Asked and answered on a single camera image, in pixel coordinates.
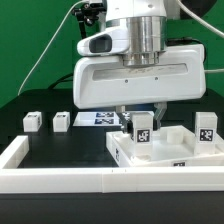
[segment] black table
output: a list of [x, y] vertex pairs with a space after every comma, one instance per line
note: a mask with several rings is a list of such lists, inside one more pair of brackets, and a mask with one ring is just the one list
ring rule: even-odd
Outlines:
[[[135, 105], [127, 110], [151, 110]], [[114, 111], [102, 108], [99, 111]], [[72, 127], [68, 133], [53, 133], [56, 112], [71, 112], [73, 123], [79, 111], [72, 90], [32, 90], [0, 110], [0, 150], [24, 134], [27, 112], [41, 111], [43, 125], [29, 133], [30, 152], [22, 168], [116, 167], [105, 148], [106, 131], [119, 127]], [[194, 130], [195, 112], [216, 112], [218, 133], [224, 137], [224, 98], [207, 90], [200, 100], [168, 103], [162, 126], [184, 125]], [[90, 194], [0, 194], [0, 223], [191, 223], [223, 224], [224, 192], [145, 192]]]

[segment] cable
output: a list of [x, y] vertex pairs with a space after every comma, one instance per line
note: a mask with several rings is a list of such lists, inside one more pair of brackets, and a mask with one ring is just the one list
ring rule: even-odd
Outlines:
[[205, 70], [206, 74], [211, 74], [211, 73], [222, 73], [224, 72], [224, 68], [222, 69], [215, 69], [215, 70]]
[[78, 5], [78, 4], [81, 4], [81, 3], [85, 3], [85, 2], [89, 2], [88, 0], [82, 0], [82, 1], [79, 1], [77, 3], [75, 3], [70, 9], [69, 11], [67, 12], [67, 14], [65, 15], [64, 19], [62, 20], [61, 24], [59, 25], [58, 29], [56, 30], [55, 34], [53, 35], [53, 37], [51, 38], [51, 40], [49, 41], [48, 45], [46, 46], [46, 48], [44, 49], [43, 53], [40, 55], [39, 59], [37, 60], [37, 62], [34, 64], [34, 66], [32, 67], [32, 69], [30, 70], [30, 72], [28, 73], [28, 75], [26, 76], [26, 78], [24, 79], [22, 85], [20, 86], [19, 88], [19, 91], [18, 91], [18, 96], [20, 95], [24, 85], [26, 84], [28, 78], [31, 76], [31, 74], [33, 73], [33, 71], [35, 70], [35, 68], [37, 67], [37, 65], [40, 63], [41, 59], [43, 58], [43, 56], [45, 55], [45, 53], [47, 52], [48, 48], [50, 47], [50, 45], [52, 44], [52, 42], [54, 41], [55, 37], [57, 36], [57, 34], [59, 33], [60, 29], [62, 28], [62, 26], [64, 25], [66, 19], [68, 18], [70, 12], [72, 11], [72, 9]]
[[47, 89], [52, 90], [54, 89], [55, 86], [57, 86], [58, 84], [62, 83], [62, 82], [72, 82], [73, 80], [60, 80], [60, 81], [56, 81], [53, 84], [51, 84]]
[[54, 83], [52, 83], [49, 87], [48, 87], [48, 89], [54, 89], [54, 87], [55, 86], [57, 86], [59, 83], [61, 83], [61, 82], [67, 82], [67, 81], [73, 81], [73, 80], [65, 80], [65, 79], [67, 79], [67, 78], [70, 78], [70, 77], [72, 77], [73, 76], [73, 73], [70, 73], [70, 74], [68, 74], [68, 75], [65, 75], [65, 76], [63, 76], [63, 77], [61, 77], [60, 79], [58, 79], [57, 81], [55, 81]]
[[[177, 4], [180, 6], [180, 8], [186, 12], [190, 17], [198, 21], [201, 25], [212, 31], [213, 33], [217, 34], [218, 36], [224, 38], [224, 33], [220, 30], [216, 29], [214, 26], [210, 25], [209, 23], [205, 22], [203, 19], [201, 19], [199, 16], [194, 14], [192, 11], [190, 11], [183, 3], [181, 3], [180, 0], [176, 0]], [[205, 70], [205, 73], [221, 73], [224, 72], [224, 69], [214, 69], [214, 70]]]

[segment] black and white pattern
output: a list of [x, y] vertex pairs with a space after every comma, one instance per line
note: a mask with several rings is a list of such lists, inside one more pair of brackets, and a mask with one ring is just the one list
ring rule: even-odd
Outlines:
[[62, 118], [62, 117], [66, 117], [66, 115], [64, 115], [64, 114], [59, 114], [57, 117], [58, 117], [58, 118]]
[[131, 119], [131, 114], [128, 112], [122, 113], [122, 115], [123, 115], [124, 119], [127, 121]]
[[212, 129], [200, 129], [200, 141], [201, 142], [212, 142], [214, 131]]
[[186, 162], [175, 162], [173, 166], [186, 166]]
[[37, 115], [28, 115], [28, 117], [37, 117]]
[[96, 117], [102, 118], [102, 117], [114, 117], [113, 112], [98, 112], [96, 113]]
[[111, 125], [111, 124], [114, 124], [114, 119], [96, 119], [95, 120], [95, 124], [101, 124], [101, 125], [105, 125], [105, 124], [108, 124], [108, 125]]
[[146, 143], [150, 142], [150, 130], [137, 130], [137, 142]]

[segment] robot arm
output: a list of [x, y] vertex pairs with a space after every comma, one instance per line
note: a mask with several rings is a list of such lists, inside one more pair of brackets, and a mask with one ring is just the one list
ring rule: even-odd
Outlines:
[[74, 71], [74, 103], [79, 108], [194, 99], [204, 94], [203, 46], [166, 47], [163, 0], [106, 2], [105, 31], [78, 44], [85, 56]]

